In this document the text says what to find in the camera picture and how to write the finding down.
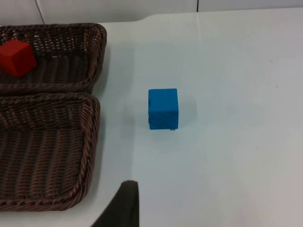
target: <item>brown wicker basket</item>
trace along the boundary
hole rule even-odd
[[[81,93],[0,99],[0,211],[66,210],[92,179],[99,101]]]
[[[91,93],[104,59],[107,33],[93,23],[0,27],[0,45],[31,44],[37,67],[20,79],[0,71],[0,95]]]

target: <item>wooden block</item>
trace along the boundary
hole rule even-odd
[[[152,130],[178,128],[177,89],[150,89],[148,91],[148,122]]]
[[[0,69],[8,75],[22,77],[37,66],[30,44],[10,40],[0,46]]]

